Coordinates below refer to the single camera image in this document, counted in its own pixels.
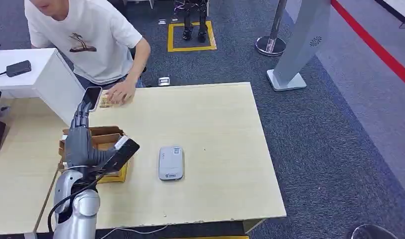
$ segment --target palm tree print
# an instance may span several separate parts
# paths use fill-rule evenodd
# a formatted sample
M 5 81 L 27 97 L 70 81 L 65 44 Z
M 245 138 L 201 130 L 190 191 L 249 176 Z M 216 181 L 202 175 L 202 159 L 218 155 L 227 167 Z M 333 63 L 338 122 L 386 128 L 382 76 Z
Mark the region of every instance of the palm tree print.
M 78 41 L 81 44 L 81 47 L 72 47 L 70 52 L 82 52 L 82 51 L 97 51 L 97 49 L 93 46 L 87 46 L 86 42 L 84 41 L 83 37 L 75 32 L 69 36 L 70 38 Z

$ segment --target humanoid robot legs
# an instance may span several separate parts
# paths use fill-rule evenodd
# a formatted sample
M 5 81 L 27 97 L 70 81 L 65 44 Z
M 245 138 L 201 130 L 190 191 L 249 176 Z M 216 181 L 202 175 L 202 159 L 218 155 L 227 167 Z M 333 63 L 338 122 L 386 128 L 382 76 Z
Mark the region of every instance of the humanoid robot legs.
M 197 7 L 199 11 L 199 31 L 198 41 L 205 42 L 207 38 L 207 1 L 208 0 L 185 0 L 185 30 L 183 31 L 183 39 L 188 41 L 192 38 L 193 25 L 190 23 L 190 10 Z

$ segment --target robot feet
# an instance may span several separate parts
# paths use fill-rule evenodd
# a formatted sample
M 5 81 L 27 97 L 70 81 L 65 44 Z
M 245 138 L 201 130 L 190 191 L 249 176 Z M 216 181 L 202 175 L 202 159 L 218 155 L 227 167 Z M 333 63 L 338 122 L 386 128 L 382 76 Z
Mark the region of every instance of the robot feet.
M 199 31 L 198 32 L 198 41 L 205 42 L 206 39 L 207 39 L 207 31 Z
M 183 31 L 183 40 L 189 41 L 190 39 L 192 39 L 192 29 L 193 29 L 192 25 L 190 28 L 185 27 L 185 30 Z

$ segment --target yellow tape square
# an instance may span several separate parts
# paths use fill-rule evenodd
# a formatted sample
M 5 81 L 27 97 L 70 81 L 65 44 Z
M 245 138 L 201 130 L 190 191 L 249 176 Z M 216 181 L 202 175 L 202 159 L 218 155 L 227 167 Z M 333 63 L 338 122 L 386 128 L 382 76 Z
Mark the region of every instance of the yellow tape square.
M 185 26 L 184 23 L 171 23 L 168 25 L 168 36 L 167 36 L 167 51 L 205 51 L 205 50 L 217 50 L 217 45 L 215 43 L 213 26 L 211 21 L 206 21 L 207 24 L 207 33 L 208 38 L 210 39 L 210 46 L 195 46 L 195 47 L 183 47 L 183 48 L 174 48 L 173 47 L 173 28 L 175 26 Z M 193 22 L 192 25 L 199 26 L 199 22 Z

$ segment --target cardboard box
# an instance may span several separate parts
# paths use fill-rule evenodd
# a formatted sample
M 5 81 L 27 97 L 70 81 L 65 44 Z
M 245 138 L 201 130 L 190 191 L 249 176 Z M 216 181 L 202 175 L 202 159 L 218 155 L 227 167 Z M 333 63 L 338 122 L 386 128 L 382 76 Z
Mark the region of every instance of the cardboard box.
M 98 150 L 107 150 L 111 148 L 114 146 L 117 140 L 124 135 L 123 131 L 116 126 L 91 127 L 89 130 L 91 132 L 92 145 Z M 64 129 L 63 135 L 67 135 L 68 132 L 69 129 Z M 63 166 L 63 162 L 65 162 L 65 140 L 63 138 L 59 142 L 58 150 L 58 153 L 62 157 L 59 163 L 59 171 L 65 170 L 65 167 Z M 120 171 L 104 176 L 100 181 L 98 181 L 98 183 L 124 182 L 126 180 L 128 164 L 129 162 L 126 163 Z

